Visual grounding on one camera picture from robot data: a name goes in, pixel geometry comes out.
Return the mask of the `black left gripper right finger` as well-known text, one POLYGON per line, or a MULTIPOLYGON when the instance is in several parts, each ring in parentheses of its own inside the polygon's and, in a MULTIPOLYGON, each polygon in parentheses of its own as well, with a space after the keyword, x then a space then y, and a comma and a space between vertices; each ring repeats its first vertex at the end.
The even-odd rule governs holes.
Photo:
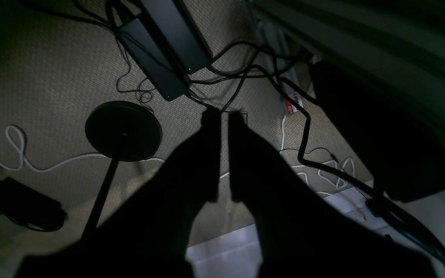
POLYGON ((238 112, 228 116, 230 188, 255 219, 260 278, 435 278, 425 255, 318 197, 238 112))

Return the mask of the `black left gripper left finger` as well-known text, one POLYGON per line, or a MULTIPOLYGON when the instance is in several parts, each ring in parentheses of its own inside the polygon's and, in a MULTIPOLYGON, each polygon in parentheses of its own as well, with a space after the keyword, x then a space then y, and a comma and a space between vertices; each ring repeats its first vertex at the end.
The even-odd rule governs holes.
POLYGON ((26 257, 20 278, 193 278, 185 258, 193 222, 218 198, 221 113, 208 107, 198 132, 85 240, 26 257))

